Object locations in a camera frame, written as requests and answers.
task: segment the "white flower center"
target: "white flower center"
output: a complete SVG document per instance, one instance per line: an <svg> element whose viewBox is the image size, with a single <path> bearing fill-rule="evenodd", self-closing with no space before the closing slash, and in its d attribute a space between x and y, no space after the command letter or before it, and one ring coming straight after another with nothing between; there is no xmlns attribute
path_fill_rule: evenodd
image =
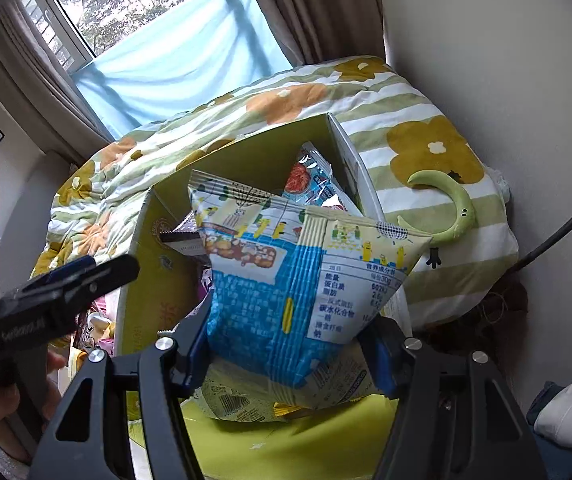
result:
<svg viewBox="0 0 572 480"><path fill-rule="evenodd" d="M428 150L431 153L446 153L446 146L440 140L438 142L429 142Z"/></svg>

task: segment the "nutrition facts label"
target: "nutrition facts label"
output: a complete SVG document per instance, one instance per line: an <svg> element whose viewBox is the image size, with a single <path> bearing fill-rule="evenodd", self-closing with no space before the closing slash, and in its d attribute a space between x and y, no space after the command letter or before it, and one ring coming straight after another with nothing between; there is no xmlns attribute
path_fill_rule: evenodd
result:
<svg viewBox="0 0 572 480"><path fill-rule="evenodd" d="M394 267L326 253L307 337L346 344L381 310L405 276Z"/></svg>

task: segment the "barcode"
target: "barcode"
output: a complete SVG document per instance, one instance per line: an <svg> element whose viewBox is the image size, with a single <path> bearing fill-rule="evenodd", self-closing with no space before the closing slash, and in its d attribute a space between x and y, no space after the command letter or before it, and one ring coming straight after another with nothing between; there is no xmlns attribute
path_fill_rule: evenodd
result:
<svg viewBox="0 0 572 480"><path fill-rule="evenodd" d="M246 397L237 397L234 395L222 395L219 397L221 405L224 407L224 412L227 415L231 415L234 412L238 412L250 401Z"/></svg>
<svg viewBox="0 0 572 480"><path fill-rule="evenodd" d="M329 372L330 370L328 368L328 365L324 363L320 363L317 365L317 368L311 374L313 380L315 381L317 389L321 390L323 386L326 384L326 382L328 381Z"/></svg>

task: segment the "grey headboard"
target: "grey headboard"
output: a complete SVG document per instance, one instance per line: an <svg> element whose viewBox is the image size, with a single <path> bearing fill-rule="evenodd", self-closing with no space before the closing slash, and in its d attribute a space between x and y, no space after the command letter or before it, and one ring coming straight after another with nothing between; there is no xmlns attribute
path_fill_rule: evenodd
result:
<svg viewBox="0 0 572 480"><path fill-rule="evenodd" d="M0 293L25 282L46 243L50 207L56 191L68 179L70 164L47 153L25 183L0 241Z"/></svg>

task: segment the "black cable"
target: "black cable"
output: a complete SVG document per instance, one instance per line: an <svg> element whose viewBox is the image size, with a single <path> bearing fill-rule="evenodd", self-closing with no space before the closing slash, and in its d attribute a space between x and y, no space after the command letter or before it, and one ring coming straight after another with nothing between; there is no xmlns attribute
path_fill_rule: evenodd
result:
<svg viewBox="0 0 572 480"><path fill-rule="evenodd" d="M519 260L514 266L506 271L505 276L522 270L528 264L533 263L535 259L539 258L543 253L549 250L553 245L559 242L564 236L566 236L570 231L572 231L572 217L568 222L566 222L562 227L560 227L553 235L551 235L543 244L541 244L536 249L530 251L521 260Z"/></svg>

